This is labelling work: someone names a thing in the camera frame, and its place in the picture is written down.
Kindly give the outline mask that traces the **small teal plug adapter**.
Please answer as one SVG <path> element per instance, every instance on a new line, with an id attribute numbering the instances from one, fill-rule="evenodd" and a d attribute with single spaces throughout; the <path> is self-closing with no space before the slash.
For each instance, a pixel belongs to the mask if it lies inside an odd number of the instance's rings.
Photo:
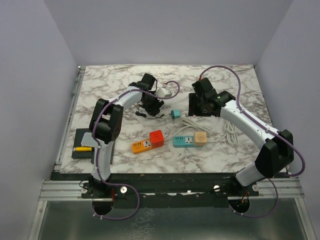
<path id="1" fill-rule="evenodd" d="M 181 112 L 175 109 L 170 112 L 170 115 L 172 119 L 179 119 L 181 117 Z"/>

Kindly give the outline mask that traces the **teal power strip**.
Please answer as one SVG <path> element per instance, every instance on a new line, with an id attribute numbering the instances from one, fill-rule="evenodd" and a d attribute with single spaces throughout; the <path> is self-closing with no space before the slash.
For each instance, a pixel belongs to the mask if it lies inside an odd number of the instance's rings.
<path id="1" fill-rule="evenodd" d="M 173 138 L 173 147 L 174 148 L 195 148 L 194 137 L 191 135 L 185 136 L 175 136 Z"/>

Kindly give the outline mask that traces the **orange power strip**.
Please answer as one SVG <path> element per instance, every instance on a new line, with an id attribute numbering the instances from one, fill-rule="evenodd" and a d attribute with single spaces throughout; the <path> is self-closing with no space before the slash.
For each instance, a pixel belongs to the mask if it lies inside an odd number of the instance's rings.
<path id="1" fill-rule="evenodd" d="M 150 139 L 144 139 L 138 142 L 134 142 L 131 144 L 131 149 L 134 155 L 143 153 L 143 152 L 147 152 L 149 150 L 152 150 L 152 144 Z"/>

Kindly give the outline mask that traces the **red cube socket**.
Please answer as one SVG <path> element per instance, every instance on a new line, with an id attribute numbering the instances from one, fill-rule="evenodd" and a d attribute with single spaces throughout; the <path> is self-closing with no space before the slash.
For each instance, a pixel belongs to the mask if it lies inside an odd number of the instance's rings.
<path id="1" fill-rule="evenodd" d="M 152 131 L 149 133 L 149 139 L 153 148 L 159 148 L 164 145 L 164 136 L 161 130 Z"/>

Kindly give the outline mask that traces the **black charger with cable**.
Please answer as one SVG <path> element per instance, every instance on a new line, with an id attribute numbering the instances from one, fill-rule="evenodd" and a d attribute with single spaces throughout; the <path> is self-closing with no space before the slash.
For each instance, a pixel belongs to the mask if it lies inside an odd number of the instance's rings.
<path id="1" fill-rule="evenodd" d="M 135 111 L 135 115 L 138 117 L 143 117 L 145 119 L 151 120 L 151 119 L 161 119 L 162 117 L 164 117 L 164 114 L 161 115 L 150 115 L 147 112 L 142 112 L 140 111 L 140 109 L 142 109 L 143 106 L 141 104 L 137 105 L 137 110 Z"/>

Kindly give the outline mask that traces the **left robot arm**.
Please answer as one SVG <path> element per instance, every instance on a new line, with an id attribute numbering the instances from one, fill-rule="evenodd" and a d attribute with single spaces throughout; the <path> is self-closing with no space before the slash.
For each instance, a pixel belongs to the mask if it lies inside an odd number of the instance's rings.
<path id="1" fill-rule="evenodd" d="M 118 138 L 123 122 L 123 113 L 131 106 L 141 103 L 148 115 L 154 117 L 160 113 L 164 105 L 152 90 L 158 81 L 151 74 L 144 74 L 138 82 L 132 82 L 120 94 L 105 100 L 100 98 L 94 107 L 89 123 L 90 133 L 83 136 L 83 141 L 89 140 L 94 147 L 93 191 L 97 196 L 106 197 L 111 190 L 107 182 L 111 176 L 111 162 L 114 155 L 115 140 Z"/>

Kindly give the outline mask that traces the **beige cube socket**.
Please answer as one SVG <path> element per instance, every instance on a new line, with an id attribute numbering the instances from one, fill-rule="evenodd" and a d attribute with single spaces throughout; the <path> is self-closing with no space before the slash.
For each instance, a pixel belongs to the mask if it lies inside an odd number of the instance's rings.
<path id="1" fill-rule="evenodd" d="M 193 136 L 193 144 L 196 147 L 203 147 L 207 143 L 207 133 L 204 131 L 196 131 Z"/>

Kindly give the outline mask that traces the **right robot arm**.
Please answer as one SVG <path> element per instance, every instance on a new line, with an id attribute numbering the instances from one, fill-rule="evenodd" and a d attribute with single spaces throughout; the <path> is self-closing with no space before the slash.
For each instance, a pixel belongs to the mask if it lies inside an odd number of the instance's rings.
<path id="1" fill-rule="evenodd" d="M 294 160 L 293 135 L 288 130 L 279 131 L 258 119 L 227 91 L 218 93 L 208 78 L 192 84 L 194 93 L 189 94 L 188 115 L 220 117 L 235 125 L 259 149 L 256 160 L 235 174 L 229 189 L 240 196 L 248 185 L 263 178 L 272 178 Z"/>

